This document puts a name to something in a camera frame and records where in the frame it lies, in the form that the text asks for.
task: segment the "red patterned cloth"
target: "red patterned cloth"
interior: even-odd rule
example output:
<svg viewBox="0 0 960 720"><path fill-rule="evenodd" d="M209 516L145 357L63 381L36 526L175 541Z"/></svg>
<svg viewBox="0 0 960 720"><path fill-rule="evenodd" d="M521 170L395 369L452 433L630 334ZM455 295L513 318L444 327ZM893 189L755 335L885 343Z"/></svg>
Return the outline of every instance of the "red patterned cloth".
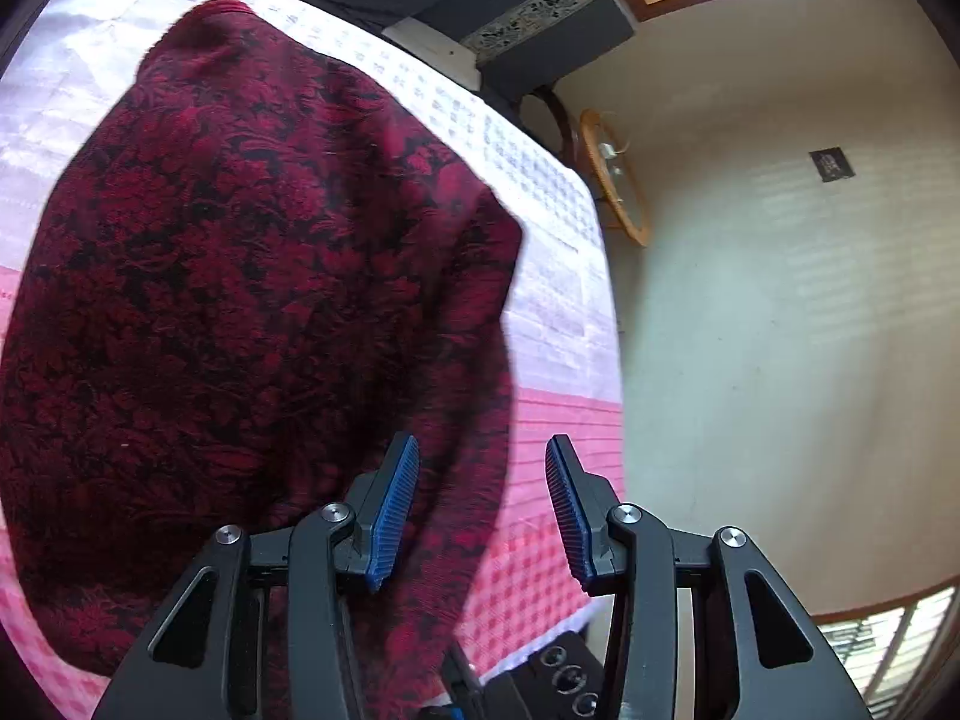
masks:
<svg viewBox="0 0 960 720"><path fill-rule="evenodd" d="M58 655L109 674L210 533L293 524L395 430L421 477L355 605L371 717L426 697L493 533L520 227L360 71L187 14L59 180L0 365L0 498Z"/></svg>

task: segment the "window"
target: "window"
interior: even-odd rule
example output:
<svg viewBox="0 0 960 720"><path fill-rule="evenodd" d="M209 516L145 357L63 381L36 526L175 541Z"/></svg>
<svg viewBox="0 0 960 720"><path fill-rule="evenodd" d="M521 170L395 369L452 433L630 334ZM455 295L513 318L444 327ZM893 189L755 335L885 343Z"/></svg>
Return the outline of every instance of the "window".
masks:
<svg viewBox="0 0 960 720"><path fill-rule="evenodd" d="M820 626L875 720L898 707L954 606L955 587L866 617Z"/></svg>

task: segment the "black mount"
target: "black mount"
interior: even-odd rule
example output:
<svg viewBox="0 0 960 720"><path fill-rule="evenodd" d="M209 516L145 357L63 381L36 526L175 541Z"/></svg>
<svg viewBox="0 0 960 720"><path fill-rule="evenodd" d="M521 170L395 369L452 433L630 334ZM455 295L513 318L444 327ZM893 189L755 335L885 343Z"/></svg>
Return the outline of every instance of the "black mount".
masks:
<svg viewBox="0 0 960 720"><path fill-rule="evenodd" d="M416 442L397 434L381 470L358 477L346 503L256 536L220 528L141 632L93 720L261 720L269 592L284 584L291 717L363 720L342 593L376 591L389 575L418 468ZM589 595L614 596L602 687L597 664L597 686L583 697L561 691L576 717L673 720L677 589L689 587L694 720L870 719L832 649L746 533L672 531L621 504L606 479L584 472L567 436L547 445L547 478L571 572ZM459 647L442 674L455 703L424 716L541 720L510 680L482 688Z"/></svg>
<svg viewBox="0 0 960 720"><path fill-rule="evenodd" d="M870 720L827 640L746 533L670 530L584 472L567 436L549 446L565 466L564 492L581 503L579 532L563 534L571 570L582 574L589 554L584 591L614 595L599 720L673 720L680 587L693 598L695 720ZM583 536L589 549L571 554Z"/></svg>

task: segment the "blue gripper pad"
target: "blue gripper pad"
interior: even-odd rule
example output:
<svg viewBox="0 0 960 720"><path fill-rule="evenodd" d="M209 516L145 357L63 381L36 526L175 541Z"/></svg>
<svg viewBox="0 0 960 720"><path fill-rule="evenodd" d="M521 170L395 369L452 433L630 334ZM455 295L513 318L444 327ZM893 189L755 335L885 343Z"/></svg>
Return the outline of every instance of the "blue gripper pad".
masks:
<svg viewBox="0 0 960 720"><path fill-rule="evenodd" d="M383 505L373 522L371 534L370 566L366 571L367 586L371 592L380 589L383 581L394 570L394 561L397 559L397 550L400 550L400 537L403 536L403 526L410 514L410 504L416 490L416 476L419 474L419 445L413 436L404 436L402 446L395 448L398 438L394 438L387 458L377 474L389 472L392 466L390 484L383 496ZM394 461L392 453L397 452Z"/></svg>
<svg viewBox="0 0 960 720"><path fill-rule="evenodd" d="M563 538L570 573L584 592L610 591L609 579L621 573L624 552L607 532L607 512L620 502L604 477L584 471L568 436L546 445L546 483Z"/></svg>
<svg viewBox="0 0 960 720"><path fill-rule="evenodd" d="M596 576L596 570L589 558L590 528L577 498L577 491L573 488L573 481L570 481L568 461L563 456L563 450L558 447L557 439L558 436L554 436L546 443L546 485L550 488L553 512L557 516L570 573L580 584L587 584ZM579 466L576 453L573 453L573 458Z"/></svg>
<svg viewBox="0 0 960 720"><path fill-rule="evenodd" d="M397 433L377 471L353 480L346 502L356 512L352 535L334 550L337 571L376 592L390 576L400 550L419 474L419 447L407 433Z"/></svg>

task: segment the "round wooden frame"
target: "round wooden frame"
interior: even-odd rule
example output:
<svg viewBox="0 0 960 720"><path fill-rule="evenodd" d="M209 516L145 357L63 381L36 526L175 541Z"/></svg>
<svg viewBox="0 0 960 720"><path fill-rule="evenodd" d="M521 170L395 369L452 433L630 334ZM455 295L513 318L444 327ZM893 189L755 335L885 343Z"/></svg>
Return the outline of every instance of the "round wooden frame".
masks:
<svg viewBox="0 0 960 720"><path fill-rule="evenodd" d="M640 206L640 215L644 219L643 225L637 227L627 212L623 210L623 203L625 201L621 199L616 191L616 184L613 183L613 177L607 169L607 161L600 153L600 142L596 135L597 129L603 130L608 142L612 143L617 151L623 151L623 146L616 137L616 133L611 130L611 127L603 121L599 113L592 108L587 108L580 114L580 142L583 144L584 151L587 153L590 169L593 170L593 174L600 182L604 199L610 204L613 215L616 216L616 220L618 221L618 225L613 227L613 229L623 230L631 241L645 247L645 245L648 245L650 242L650 223L647 221L650 218L650 214L648 213L646 199L642 191L640 191L640 185L637 184L637 179L634 177L634 170L630 165L630 161L624 159L623 167L627 173L627 180L634 190L637 205Z"/></svg>

